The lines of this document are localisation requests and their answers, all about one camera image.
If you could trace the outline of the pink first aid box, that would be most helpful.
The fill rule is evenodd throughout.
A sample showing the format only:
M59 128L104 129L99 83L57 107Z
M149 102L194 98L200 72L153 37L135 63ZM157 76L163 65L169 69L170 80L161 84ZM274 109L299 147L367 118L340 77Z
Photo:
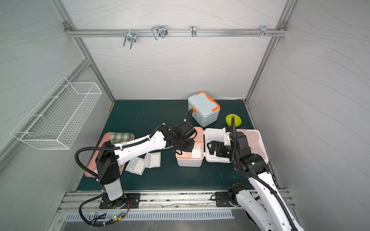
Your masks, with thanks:
M246 130L246 129L237 129L237 132L242 132L247 137L249 147L253 154L260 155L266 164L269 163L269 158L267 151L261 136L261 133L258 130Z

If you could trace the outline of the white box peach handle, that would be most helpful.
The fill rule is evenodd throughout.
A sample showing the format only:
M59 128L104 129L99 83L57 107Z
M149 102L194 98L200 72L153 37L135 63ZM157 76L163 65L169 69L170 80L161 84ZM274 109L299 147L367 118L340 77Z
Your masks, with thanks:
M210 163L230 163L227 157L217 157L215 152L210 154L207 144L211 141L224 142L223 129L206 129L195 127L197 135L194 137L194 147L192 152L176 151L177 164L180 167L201 167L203 160Z

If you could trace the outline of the blue box orange handle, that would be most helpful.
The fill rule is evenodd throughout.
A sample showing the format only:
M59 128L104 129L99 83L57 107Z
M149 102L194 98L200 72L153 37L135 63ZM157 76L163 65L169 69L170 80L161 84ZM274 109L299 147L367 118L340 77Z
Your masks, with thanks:
M193 109L193 118L205 128L218 119L221 108L207 93L200 92L188 98L188 109Z

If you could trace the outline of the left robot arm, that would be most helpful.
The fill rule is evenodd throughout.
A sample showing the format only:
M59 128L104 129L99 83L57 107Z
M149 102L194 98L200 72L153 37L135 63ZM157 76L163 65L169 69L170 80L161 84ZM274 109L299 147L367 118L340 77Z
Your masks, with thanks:
M120 181L120 166L152 151L173 148L180 154L192 152L197 134L197 130L189 121L172 126L162 124L155 128L151 134L127 143L112 144L108 141L101 147L84 147L76 151L74 158L77 165L95 177L103 189L100 195L82 202L79 206L79 215L82 220L90 227L104 227L124 218L126 213L120 213L108 221L97 223L95 218L88 220L84 216L82 207L100 198L110 203L113 208L129 206L129 199L124 194ZM97 172L88 169L80 161L80 153L85 151L99 152L95 160Z

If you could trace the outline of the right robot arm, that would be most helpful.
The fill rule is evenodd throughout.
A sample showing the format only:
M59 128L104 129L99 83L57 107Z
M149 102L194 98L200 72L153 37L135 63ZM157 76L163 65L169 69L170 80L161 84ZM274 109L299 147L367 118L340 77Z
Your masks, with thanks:
M228 189L229 203L242 207L249 219L262 231L302 231L303 228L290 212L280 195L268 167L269 158L258 130L206 129L205 156L210 163L228 163L235 171L244 174L256 190L241 183Z

